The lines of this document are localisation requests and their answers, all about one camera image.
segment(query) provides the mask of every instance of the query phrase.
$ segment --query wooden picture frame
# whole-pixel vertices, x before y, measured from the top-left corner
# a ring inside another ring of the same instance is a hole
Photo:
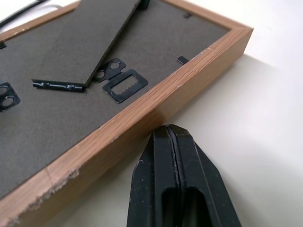
[[[40,226],[214,82],[245,50],[253,29],[183,0],[165,0],[230,29],[88,137],[0,200],[0,227]],[[0,34],[7,41],[73,11],[79,2]]]

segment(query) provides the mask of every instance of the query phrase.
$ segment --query black cable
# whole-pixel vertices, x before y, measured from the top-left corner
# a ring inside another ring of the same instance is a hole
[[[23,7],[22,9],[18,10],[17,12],[13,13],[12,15],[8,16],[4,20],[0,21],[0,29],[10,23],[11,21],[15,20],[17,17],[21,16],[25,12],[29,11],[30,9],[46,2],[48,0],[36,0],[33,3]]]

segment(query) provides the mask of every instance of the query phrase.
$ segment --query gray backing board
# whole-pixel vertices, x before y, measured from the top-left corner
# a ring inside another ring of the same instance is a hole
[[[190,60],[228,32],[185,13],[152,0],[147,11],[131,17],[105,61],[120,58],[149,84],[121,104],[102,89],[107,81],[91,83],[85,93],[32,87],[31,78],[40,75],[37,62],[71,14],[7,41],[0,50],[0,80],[13,86],[21,102],[0,113],[0,198],[181,67],[179,56]]]
[[[82,0],[32,79],[86,86],[139,2]]]

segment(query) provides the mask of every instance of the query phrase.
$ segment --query white table surface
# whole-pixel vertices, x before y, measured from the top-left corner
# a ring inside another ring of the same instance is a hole
[[[170,122],[188,129],[215,163],[243,227],[302,227],[303,1],[192,1],[255,30],[245,55]],[[0,18],[30,2],[2,0]],[[137,160],[107,173],[46,227],[126,226]]]

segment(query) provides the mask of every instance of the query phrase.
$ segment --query gray cardboard strip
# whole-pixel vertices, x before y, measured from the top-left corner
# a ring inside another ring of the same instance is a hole
[[[58,39],[72,14],[6,42],[0,51],[0,80],[9,82],[21,102],[0,113],[0,198],[125,109],[228,30],[159,0],[135,11],[104,62],[119,58],[149,84],[121,104],[91,83],[84,93],[40,90],[37,62]],[[85,61],[86,55],[79,55]]]
[[[140,0],[82,0],[33,79],[87,86]]]

